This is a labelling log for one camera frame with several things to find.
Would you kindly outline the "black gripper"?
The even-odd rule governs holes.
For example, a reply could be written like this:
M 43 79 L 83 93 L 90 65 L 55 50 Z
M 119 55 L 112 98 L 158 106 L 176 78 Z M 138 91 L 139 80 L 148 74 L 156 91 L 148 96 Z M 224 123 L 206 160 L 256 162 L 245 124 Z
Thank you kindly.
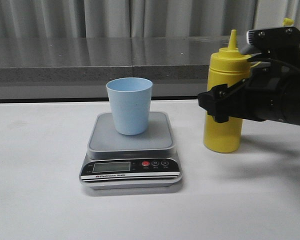
M 287 77 L 286 67 L 256 68 L 247 81 L 244 78 L 231 86 L 219 84 L 199 93 L 198 105 L 217 123 L 228 122 L 230 117 L 286 122 L 282 100 Z

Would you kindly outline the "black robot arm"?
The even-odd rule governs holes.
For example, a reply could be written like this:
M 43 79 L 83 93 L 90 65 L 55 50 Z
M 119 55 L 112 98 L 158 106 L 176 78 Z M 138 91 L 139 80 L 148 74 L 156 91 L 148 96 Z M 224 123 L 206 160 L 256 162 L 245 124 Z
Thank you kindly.
M 198 105 L 217 123 L 234 117 L 300 126 L 300 72 L 257 68 L 232 86 L 219 84 L 200 93 Z

